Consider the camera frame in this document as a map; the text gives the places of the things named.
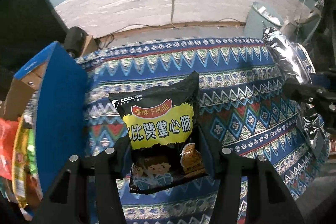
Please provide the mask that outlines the silver foil snack pack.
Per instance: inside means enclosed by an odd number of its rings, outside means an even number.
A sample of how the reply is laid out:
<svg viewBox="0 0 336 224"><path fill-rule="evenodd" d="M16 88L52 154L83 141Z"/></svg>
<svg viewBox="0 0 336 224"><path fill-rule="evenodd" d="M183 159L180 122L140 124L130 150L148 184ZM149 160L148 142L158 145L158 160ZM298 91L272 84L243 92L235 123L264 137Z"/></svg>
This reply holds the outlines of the silver foil snack pack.
<svg viewBox="0 0 336 224"><path fill-rule="evenodd" d="M267 27L264 29L262 41L284 80L293 78L300 84L312 84L298 51L282 32L275 27ZM319 157L326 139L322 117L315 110L314 105L295 100L294 105L298 107L297 126L315 157Z"/></svg>

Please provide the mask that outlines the orange snack bag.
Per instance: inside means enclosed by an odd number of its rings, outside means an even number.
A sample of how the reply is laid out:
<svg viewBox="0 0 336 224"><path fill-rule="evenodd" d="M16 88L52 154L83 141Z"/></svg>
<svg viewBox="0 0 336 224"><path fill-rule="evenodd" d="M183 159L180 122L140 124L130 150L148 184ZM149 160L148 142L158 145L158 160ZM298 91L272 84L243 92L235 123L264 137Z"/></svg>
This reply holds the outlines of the orange snack bag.
<svg viewBox="0 0 336 224"><path fill-rule="evenodd" d="M18 121L0 119L0 175L11 180L11 162Z"/></svg>

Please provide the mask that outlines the black yellow noodle snack bag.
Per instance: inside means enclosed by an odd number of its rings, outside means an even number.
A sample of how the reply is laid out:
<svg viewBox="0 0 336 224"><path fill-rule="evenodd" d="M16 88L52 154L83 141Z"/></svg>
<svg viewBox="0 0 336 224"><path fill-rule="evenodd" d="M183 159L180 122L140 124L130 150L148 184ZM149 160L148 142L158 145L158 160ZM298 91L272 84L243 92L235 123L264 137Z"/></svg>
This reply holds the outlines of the black yellow noodle snack bag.
<svg viewBox="0 0 336 224"><path fill-rule="evenodd" d="M130 139L130 192L152 194L206 175L199 132L199 74L109 100Z"/></svg>

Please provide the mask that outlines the green snack bag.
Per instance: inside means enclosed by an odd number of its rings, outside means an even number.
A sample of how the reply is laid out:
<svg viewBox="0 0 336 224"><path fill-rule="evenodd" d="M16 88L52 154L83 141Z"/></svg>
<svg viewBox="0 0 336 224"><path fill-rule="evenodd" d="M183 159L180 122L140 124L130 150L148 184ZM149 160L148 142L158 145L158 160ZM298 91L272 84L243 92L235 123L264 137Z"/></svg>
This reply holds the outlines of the green snack bag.
<svg viewBox="0 0 336 224"><path fill-rule="evenodd" d="M29 162L29 171L35 180L39 180L37 159L35 153L35 133L33 129L29 129L29 137L27 143L27 157Z"/></svg>

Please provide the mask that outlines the yellow long snack pack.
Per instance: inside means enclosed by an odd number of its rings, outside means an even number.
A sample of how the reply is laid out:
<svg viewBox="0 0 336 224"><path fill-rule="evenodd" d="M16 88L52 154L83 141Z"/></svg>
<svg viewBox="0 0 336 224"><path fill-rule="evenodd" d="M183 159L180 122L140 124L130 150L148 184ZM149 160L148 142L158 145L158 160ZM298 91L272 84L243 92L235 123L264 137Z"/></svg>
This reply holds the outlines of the yellow long snack pack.
<svg viewBox="0 0 336 224"><path fill-rule="evenodd" d="M14 196L20 208L25 208L27 202L27 172L29 171L29 158L27 147L29 142L29 128L25 128L24 117L19 118L15 134L11 172Z"/></svg>

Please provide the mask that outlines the blue patterned tablecloth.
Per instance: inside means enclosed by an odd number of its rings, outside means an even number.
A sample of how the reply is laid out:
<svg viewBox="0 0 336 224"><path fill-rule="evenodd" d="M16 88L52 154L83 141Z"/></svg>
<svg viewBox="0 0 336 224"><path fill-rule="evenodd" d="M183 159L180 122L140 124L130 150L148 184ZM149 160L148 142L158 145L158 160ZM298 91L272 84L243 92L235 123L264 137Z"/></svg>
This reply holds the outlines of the blue patterned tablecloth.
<svg viewBox="0 0 336 224"><path fill-rule="evenodd" d="M112 147L126 133L109 94L167 86L199 73L200 119L241 156L264 155L294 199L306 191L329 155L315 156L296 126L297 106L260 39L187 38L113 46L76 59L88 74L84 119L87 153Z"/></svg>

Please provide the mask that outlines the light blue waste bin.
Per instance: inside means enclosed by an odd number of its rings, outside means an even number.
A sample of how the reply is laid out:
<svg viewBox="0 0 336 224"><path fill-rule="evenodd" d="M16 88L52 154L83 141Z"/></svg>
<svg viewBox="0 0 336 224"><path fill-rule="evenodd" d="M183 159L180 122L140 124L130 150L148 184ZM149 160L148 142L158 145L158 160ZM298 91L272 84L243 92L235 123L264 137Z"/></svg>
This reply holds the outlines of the light blue waste bin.
<svg viewBox="0 0 336 224"><path fill-rule="evenodd" d="M270 5L254 1L246 18L243 36L262 39L265 28L280 29L283 24L284 20L281 15Z"/></svg>

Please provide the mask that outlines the blue cardboard box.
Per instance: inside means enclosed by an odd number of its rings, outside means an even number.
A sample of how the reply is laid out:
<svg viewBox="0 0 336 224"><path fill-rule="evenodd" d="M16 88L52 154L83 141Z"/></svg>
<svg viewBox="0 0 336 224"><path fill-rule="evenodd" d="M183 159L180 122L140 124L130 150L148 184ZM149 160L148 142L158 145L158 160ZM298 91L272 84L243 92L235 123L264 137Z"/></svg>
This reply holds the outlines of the blue cardboard box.
<svg viewBox="0 0 336 224"><path fill-rule="evenodd" d="M59 42L41 50L15 73L3 119L35 133L39 180L27 172L27 202L34 216L44 194L72 155L84 156L84 97L87 73Z"/></svg>

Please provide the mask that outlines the small brown cardboard box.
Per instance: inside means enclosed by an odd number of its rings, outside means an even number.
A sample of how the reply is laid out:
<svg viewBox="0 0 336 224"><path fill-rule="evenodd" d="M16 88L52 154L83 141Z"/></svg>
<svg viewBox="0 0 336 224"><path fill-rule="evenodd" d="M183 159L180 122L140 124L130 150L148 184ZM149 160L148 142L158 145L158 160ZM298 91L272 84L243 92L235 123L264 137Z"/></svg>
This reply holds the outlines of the small brown cardboard box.
<svg viewBox="0 0 336 224"><path fill-rule="evenodd" d="M80 57L86 56L92 52L95 52L98 50L98 45L96 43L96 40L93 38L93 36L87 36L85 38L83 48L80 53Z"/></svg>

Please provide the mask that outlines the black cylinder device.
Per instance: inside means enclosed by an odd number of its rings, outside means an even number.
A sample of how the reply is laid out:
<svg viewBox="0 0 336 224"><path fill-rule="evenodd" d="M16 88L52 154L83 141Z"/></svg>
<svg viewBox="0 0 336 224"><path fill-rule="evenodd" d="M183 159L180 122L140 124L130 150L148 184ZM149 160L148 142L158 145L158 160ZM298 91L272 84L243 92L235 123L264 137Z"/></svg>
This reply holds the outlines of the black cylinder device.
<svg viewBox="0 0 336 224"><path fill-rule="evenodd" d="M80 27L71 27L64 40L63 48L73 59L78 58L83 50L87 33Z"/></svg>

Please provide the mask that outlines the black cloth backdrop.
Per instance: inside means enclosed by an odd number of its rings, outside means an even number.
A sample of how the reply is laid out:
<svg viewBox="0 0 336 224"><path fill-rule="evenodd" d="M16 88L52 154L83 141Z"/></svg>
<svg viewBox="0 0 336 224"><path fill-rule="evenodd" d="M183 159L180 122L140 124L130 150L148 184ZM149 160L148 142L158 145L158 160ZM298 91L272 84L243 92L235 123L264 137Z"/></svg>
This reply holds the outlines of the black cloth backdrop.
<svg viewBox="0 0 336 224"><path fill-rule="evenodd" d="M1 69L15 73L66 32L50 0L1 0Z"/></svg>

